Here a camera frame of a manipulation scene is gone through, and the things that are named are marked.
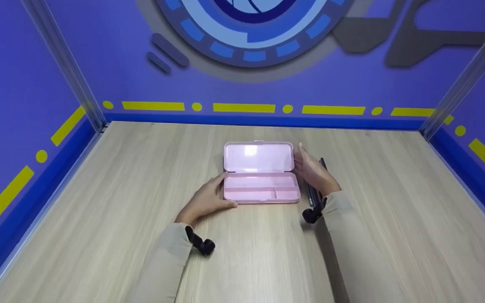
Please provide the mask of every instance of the black device on wrist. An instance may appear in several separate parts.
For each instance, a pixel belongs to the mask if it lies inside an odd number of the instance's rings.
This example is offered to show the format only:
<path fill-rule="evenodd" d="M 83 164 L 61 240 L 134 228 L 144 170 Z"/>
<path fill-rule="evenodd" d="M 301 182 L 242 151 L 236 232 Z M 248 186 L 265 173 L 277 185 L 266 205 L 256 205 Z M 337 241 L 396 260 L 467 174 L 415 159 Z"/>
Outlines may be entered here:
<path fill-rule="evenodd" d="M 325 160 L 323 158 L 319 159 L 319 163 L 321 163 L 321 165 L 327 169 Z M 318 192 L 317 189 L 308 184 L 308 200 L 310 202 L 310 206 L 313 208 L 305 209 L 302 212 L 302 217 L 306 223 L 314 224 L 319 218 L 321 218 L 321 211 L 323 211 L 327 205 L 327 198 L 323 197 L 321 192 Z"/>
<path fill-rule="evenodd" d="M 192 226 L 187 226 L 184 230 L 187 232 L 188 241 L 192 243 L 192 245 L 200 252 L 200 254 L 208 256 L 214 251 L 216 244 L 212 240 L 202 240 L 200 236 L 194 233 L 194 229 L 192 229 Z"/>

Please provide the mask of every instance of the person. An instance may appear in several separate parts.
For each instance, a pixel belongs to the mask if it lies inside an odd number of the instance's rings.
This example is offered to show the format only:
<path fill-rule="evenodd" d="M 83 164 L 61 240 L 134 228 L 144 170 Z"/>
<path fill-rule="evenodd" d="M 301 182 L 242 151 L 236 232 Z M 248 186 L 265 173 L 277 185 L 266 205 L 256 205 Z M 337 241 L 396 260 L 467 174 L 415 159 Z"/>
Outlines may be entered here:
<path fill-rule="evenodd" d="M 404 302 L 396 277 L 336 179 L 302 144 L 294 151 L 294 159 L 294 173 L 327 197 L 322 219 L 332 240 L 347 292 L 348 299 L 345 301 Z M 204 215 L 237 207 L 236 202 L 217 196 L 225 176 L 226 173 L 220 174 L 201 186 L 181 209 L 175 222 L 166 227 L 156 247 L 150 250 L 140 278 L 129 293 L 130 302 L 175 301 L 183 269 L 192 249 L 185 229 L 194 226 Z"/>

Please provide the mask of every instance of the black wristband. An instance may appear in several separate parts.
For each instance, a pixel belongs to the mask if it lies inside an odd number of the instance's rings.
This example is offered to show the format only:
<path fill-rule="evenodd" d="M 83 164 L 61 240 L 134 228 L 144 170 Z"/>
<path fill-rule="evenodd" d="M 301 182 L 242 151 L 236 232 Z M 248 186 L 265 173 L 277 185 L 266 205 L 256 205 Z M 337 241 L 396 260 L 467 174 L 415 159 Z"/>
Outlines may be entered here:
<path fill-rule="evenodd" d="M 192 226 L 186 226 L 184 229 L 187 232 L 187 237 L 188 241 L 192 243 L 192 245 L 202 254 L 202 255 L 210 255 L 213 251 L 214 248 L 216 247 L 216 244 L 210 239 L 205 239 L 202 240 L 200 236 L 197 234 L 194 234 L 194 229 L 192 229 Z"/>

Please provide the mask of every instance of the blue circle design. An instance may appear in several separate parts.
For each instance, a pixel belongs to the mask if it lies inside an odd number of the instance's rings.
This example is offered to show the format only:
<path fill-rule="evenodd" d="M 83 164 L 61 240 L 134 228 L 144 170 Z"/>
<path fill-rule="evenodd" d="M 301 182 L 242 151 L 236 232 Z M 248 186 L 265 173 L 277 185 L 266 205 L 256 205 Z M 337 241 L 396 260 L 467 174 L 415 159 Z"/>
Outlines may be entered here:
<path fill-rule="evenodd" d="M 231 0 L 157 2 L 177 33 L 202 54 L 228 65 L 266 67 L 316 45 L 353 0 L 250 0 L 246 8 Z"/>
<path fill-rule="evenodd" d="M 284 14 L 293 3 L 295 3 L 295 0 L 282 0 L 274 8 L 266 11 L 261 11 L 252 0 L 248 0 L 248 5 L 253 8 L 250 12 L 242 11 L 233 5 L 233 2 L 230 3 L 226 0 L 214 0 L 214 3 L 228 16 L 237 21 L 245 23 L 264 23 Z"/>

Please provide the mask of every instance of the light wood surface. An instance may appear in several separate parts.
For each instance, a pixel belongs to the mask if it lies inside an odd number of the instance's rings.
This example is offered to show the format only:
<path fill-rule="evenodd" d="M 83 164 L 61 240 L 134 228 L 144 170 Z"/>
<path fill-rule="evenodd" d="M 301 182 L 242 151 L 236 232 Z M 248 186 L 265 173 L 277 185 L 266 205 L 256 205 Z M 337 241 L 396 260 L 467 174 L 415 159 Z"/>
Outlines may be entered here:
<path fill-rule="evenodd" d="M 325 158 L 408 302 L 485 302 L 485 215 L 416 132 L 114 122 L 0 281 L 0 303 L 122 301 L 150 244 L 222 171 L 224 144 L 253 140 Z M 202 221 L 217 249 L 191 255 L 177 301 L 333 302 L 302 192 Z"/>

